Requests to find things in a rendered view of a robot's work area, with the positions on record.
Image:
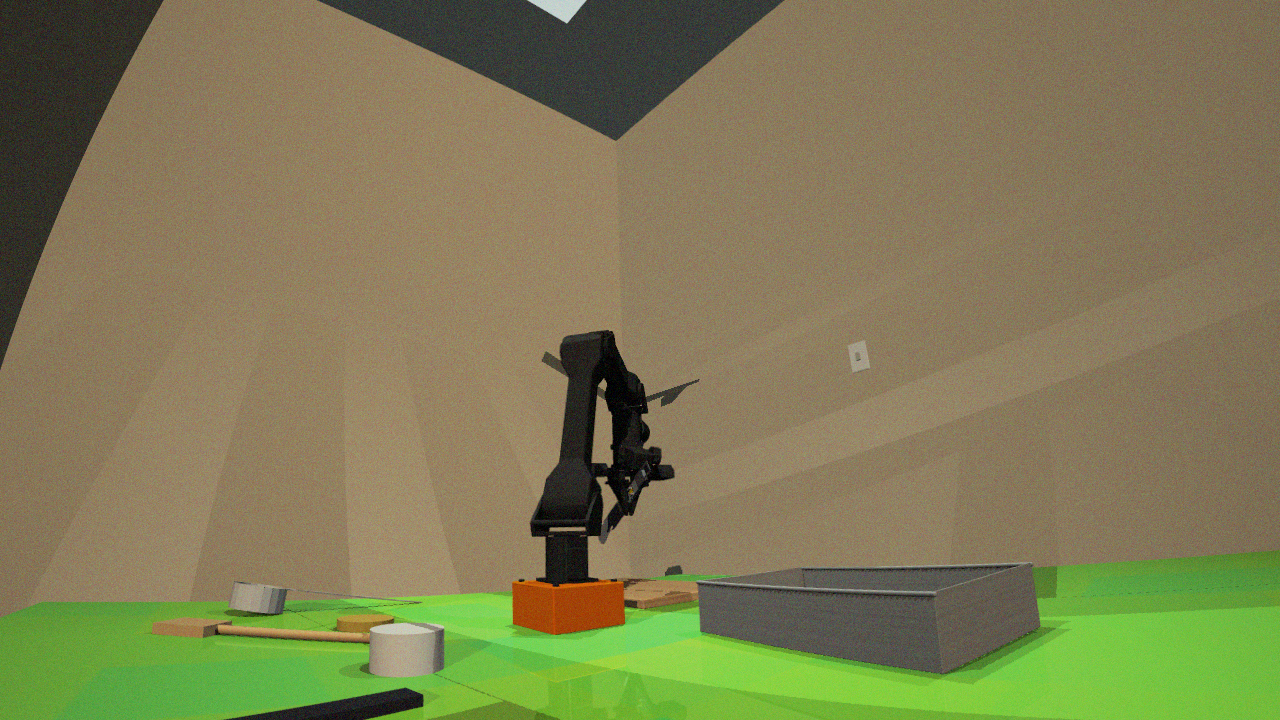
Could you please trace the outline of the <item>yellow flat round disc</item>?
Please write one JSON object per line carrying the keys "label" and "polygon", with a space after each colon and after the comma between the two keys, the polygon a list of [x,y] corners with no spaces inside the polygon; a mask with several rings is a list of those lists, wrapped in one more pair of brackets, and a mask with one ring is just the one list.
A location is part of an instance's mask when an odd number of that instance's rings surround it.
{"label": "yellow flat round disc", "polygon": [[394,618],[390,615],[347,615],[337,618],[337,630],[339,632],[370,632],[372,626],[394,624]]}

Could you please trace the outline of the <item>grey cylinder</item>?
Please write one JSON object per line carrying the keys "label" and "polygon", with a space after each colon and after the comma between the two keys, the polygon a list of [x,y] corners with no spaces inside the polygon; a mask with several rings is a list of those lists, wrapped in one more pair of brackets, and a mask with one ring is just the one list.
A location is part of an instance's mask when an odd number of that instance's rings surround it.
{"label": "grey cylinder", "polygon": [[394,623],[372,626],[369,671],[380,676],[422,676],[444,667],[444,626]]}

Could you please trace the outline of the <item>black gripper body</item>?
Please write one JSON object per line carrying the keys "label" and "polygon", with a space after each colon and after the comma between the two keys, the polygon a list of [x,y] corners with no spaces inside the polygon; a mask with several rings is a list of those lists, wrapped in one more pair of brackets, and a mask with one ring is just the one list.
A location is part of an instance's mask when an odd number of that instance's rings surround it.
{"label": "black gripper body", "polygon": [[[639,469],[628,468],[628,465],[625,462],[623,464],[614,462],[616,452],[622,439],[628,439],[628,445],[636,445],[637,441],[641,442],[639,437],[634,436],[613,438],[612,439],[613,445],[611,445],[611,450],[613,450],[613,464],[611,465],[611,468],[607,468],[605,462],[593,462],[593,474],[595,477],[607,477],[607,480],[612,479],[625,480],[625,477],[630,477],[630,480],[634,480],[634,477],[637,474]],[[671,465],[653,465],[652,471],[646,477],[648,480],[666,480],[671,478],[675,478],[675,469]]]}

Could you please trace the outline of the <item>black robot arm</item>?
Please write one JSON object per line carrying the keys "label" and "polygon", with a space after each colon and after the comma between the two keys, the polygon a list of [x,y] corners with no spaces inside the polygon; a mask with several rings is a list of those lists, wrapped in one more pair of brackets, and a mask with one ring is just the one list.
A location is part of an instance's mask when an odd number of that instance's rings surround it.
{"label": "black robot arm", "polygon": [[[588,536],[602,536],[602,486],[593,474],[591,457],[596,389],[603,379],[612,414],[612,439],[625,436],[641,439],[636,445],[622,439],[614,462],[640,469],[646,461],[652,470],[653,464],[660,464],[662,451],[655,446],[643,448],[650,436],[641,418],[648,414],[645,389],[625,366],[613,331],[568,334],[562,340],[559,355],[568,375],[561,459],[547,478],[530,520],[532,537],[545,537],[547,547],[545,578],[538,577],[536,582],[599,582],[588,577]],[[585,527],[585,530],[549,532],[556,527]]]}

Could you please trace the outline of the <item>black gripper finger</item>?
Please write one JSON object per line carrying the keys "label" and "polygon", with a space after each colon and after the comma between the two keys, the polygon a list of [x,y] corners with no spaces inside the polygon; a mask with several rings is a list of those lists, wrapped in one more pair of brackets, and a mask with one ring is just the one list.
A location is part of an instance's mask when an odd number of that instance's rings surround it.
{"label": "black gripper finger", "polygon": [[[632,480],[628,480],[628,486],[630,486],[631,483],[632,483]],[[628,486],[627,486],[627,488],[628,488]],[[630,486],[630,487],[632,487],[632,486]],[[643,489],[643,488],[641,488],[641,489]],[[639,495],[641,493],[641,489],[640,489],[640,491],[637,492],[637,495],[636,495],[636,497],[634,498],[634,501],[632,501],[631,503],[628,503],[628,516],[634,516],[634,511],[635,511],[635,509],[636,509],[636,503],[637,503],[637,498],[639,498]]]}
{"label": "black gripper finger", "polygon": [[614,497],[617,498],[620,507],[622,509],[622,512],[625,514],[625,516],[628,516],[628,495],[627,495],[628,480],[612,479],[612,480],[605,480],[605,484],[611,486],[611,489],[613,491]]}

